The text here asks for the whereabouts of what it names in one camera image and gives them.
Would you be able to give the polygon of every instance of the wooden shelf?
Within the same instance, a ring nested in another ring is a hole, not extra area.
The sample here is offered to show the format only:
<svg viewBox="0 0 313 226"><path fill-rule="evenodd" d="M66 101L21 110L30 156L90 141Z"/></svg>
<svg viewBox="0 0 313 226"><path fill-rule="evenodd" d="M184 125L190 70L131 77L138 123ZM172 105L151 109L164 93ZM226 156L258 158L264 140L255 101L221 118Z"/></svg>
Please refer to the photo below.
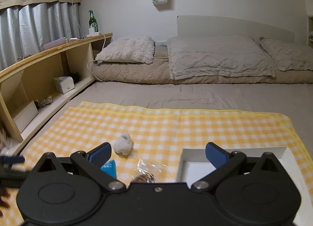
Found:
<svg viewBox="0 0 313 226"><path fill-rule="evenodd" d="M24 70L25 68L40 62L48 57L51 57L53 55L56 55L58 53L62 53L64 51L73 49L75 47L78 46L82 46L85 44L89 44L92 42L96 42L98 40L104 39L104 36L109 39L112 38L113 34L112 33L106 33L104 35L99 35L99 36L93 36L93 37L89 37L86 39L79 39L70 43L66 43L48 50L45 50L43 52L37 53L31 57L28 57L22 61L19 61L13 65L11 65L10 67L0 71L0 83L3 82L4 80L8 79L9 77L17 74L18 72Z"/></svg>
<svg viewBox="0 0 313 226"><path fill-rule="evenodd" d="M38 115L31 121L29 125L21 133L23 142L14 141L12 148L4 148L1 151L1 155L16 155L19 153L27 142L36 134L36 132L58 111L60 110L70 99L75 95L85 89L88 85L94 82L94 78L87 77L79 83L75 84L75 89L67 92L66 94L61 94L55 92L53 97L53 103L45 108L38 110Z"/></svg>
<svg viewBox="0 0 313 226"><path fill-rule="evenodd" d="M105 37L105 45L108 45L112 33L105 34ZM80 39L35 54L0 71L0 121L14 139L12 147L3 148L0 155L18 154L58 110L95 81L87 63L94 60L93 51L101 50L103 42L103 35ZM70 73L78 73L82 81L66 94L57 92L54 78L69 76ZM52 95L53 103L39 109L21 132L14 121L16 113L30 102L49 95Z"/></svg>

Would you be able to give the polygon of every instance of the tissue box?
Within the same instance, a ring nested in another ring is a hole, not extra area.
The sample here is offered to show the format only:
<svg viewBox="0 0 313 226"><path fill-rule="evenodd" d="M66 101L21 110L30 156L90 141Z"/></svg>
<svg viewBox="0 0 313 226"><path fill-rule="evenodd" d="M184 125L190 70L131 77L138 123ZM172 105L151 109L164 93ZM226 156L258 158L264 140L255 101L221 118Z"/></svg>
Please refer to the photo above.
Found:
<svg viewBox="0 0 313 226"><path fill-rule="evenodd" d="M58 92L63 94L75 88L73 79L66 76L54 78L54 86Z"/></svg>

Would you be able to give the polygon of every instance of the white pillow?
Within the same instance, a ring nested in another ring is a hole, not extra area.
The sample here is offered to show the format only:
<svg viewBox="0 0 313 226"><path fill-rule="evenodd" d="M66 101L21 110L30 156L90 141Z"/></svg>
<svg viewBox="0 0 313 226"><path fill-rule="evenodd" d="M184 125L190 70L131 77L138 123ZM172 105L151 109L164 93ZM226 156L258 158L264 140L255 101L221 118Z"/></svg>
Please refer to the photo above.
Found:
<svg viewBox="0 0 313 226"><path fill-rule="evenodd" d="M151 64L153 55L154 40L148 36L135 35L113 41L97 55L96 60Z"/></svg>
<svg viewBox="0 0 313 226"><path fill-rule="evenodd" d="M274 59L278 70L313 71L313 49L276 39L260 39L263 49Z"/></svg>

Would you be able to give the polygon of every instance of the wall outlet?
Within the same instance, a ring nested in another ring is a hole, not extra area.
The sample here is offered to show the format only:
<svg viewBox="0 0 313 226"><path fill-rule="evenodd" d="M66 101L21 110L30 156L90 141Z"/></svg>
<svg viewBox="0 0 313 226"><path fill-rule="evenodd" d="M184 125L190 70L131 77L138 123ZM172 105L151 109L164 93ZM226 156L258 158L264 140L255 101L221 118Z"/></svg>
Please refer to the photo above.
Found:
<svg viewBox="0 0 313 226"><path fill-rule="evenodd" d="M167 47L167 41L156 42L156 47Z"/></svg>

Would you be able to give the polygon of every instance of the gray comforter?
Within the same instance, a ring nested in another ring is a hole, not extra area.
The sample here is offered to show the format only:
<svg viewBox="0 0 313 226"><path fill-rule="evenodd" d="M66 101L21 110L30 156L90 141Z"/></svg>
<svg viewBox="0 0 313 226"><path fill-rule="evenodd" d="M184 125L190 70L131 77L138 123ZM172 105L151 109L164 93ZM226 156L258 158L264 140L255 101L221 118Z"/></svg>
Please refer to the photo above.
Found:
<svg viewBox="0 0 313 226"><path fill-rule="evenodd" d="M170 77L272 76L273 61L249 37L173 37L168 40Z"/></svg>
<svg viewBox="0 0 313 226"><path fill-rule="evenodd" d="M167 50L155 50L152 64L102 63L92 66L94 76L103 81L118 81L137 84L254 84L313 83L313 71L279 71L272 76L195 76L174 80L170 78Z"/></svg>

